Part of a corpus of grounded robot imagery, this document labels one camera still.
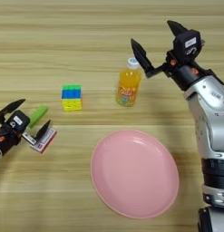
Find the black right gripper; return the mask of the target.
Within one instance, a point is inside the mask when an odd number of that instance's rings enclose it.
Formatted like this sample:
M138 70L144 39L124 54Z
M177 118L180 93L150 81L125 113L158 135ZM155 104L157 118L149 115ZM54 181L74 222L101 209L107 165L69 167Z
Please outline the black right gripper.
M188 31L187 28L178 22L168 20L167 24L174 36L178 36L179 34ZM165 73L165 75L175 81L184 92L187 91L190 86L204 79L206 76L213 76L219 81L218 76L211 69L205 70L194 61L181 64L172 50L167 52L165 62L161 66L154 68L150 60L147 58L145 50L134 39L131 39L131 48L134 57L144 70L147 78L151 78L158 73Z

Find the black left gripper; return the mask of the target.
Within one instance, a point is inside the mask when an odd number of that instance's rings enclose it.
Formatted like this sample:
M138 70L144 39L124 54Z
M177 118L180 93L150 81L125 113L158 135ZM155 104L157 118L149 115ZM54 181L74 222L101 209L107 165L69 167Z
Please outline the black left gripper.
M9 122L16 122L22 124L26 120L26 116L18 111L17 108L24 102L24 99L13 101L5 106L0 111L0 124L3 124L0 127L0 156L4 156L13 146L19 144L22 138L27 140L31 145L35 145L47 132L50 122L48 121L36 134L35 137L31 136L28 132L25 132L25 128L20 126L12 127ZM6 120L5 115L11 113L12 116Z

